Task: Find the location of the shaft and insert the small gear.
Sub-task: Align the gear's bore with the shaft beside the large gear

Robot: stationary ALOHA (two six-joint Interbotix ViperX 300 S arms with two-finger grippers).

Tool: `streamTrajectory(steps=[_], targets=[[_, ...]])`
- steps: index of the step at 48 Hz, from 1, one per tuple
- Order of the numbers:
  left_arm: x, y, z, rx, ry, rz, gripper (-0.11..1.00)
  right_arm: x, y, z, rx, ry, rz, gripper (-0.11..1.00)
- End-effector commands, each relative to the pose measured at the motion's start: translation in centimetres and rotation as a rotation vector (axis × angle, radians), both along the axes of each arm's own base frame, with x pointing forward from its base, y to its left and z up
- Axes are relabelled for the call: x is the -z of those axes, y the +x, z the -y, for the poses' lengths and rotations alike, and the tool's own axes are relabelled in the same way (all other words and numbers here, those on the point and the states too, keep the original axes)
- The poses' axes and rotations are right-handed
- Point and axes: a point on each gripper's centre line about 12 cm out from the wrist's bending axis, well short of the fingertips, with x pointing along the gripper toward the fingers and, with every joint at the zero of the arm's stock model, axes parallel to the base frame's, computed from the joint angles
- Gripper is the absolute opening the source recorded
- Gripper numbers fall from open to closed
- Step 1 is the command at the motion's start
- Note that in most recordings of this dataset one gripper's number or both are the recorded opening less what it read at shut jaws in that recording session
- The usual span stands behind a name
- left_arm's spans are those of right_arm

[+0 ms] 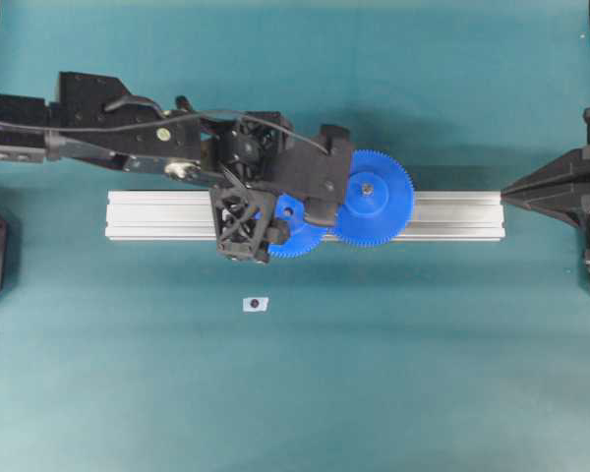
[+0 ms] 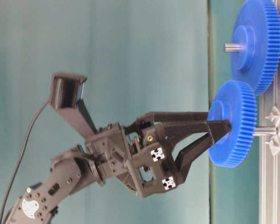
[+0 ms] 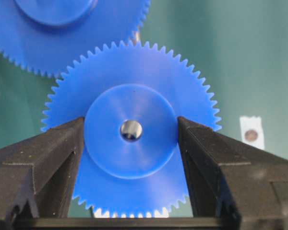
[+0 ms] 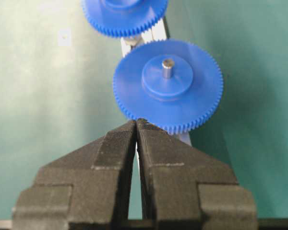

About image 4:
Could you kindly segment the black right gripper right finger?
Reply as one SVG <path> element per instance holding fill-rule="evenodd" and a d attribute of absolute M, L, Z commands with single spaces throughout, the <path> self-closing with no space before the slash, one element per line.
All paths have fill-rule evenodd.
<path fill-rule="evenodd" d="M 256 205 L 231 167 L 136 122 L 145 216 L 157 230 L 255 230 Z"/>

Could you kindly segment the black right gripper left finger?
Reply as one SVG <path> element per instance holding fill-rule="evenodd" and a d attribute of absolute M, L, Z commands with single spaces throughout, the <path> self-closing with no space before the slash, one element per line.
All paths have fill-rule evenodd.
<path fill-rule="evenodd" d="M 14 230 L 109 230 L 128 218 L 136 123 L 42 166 L 21 192 Z"/>

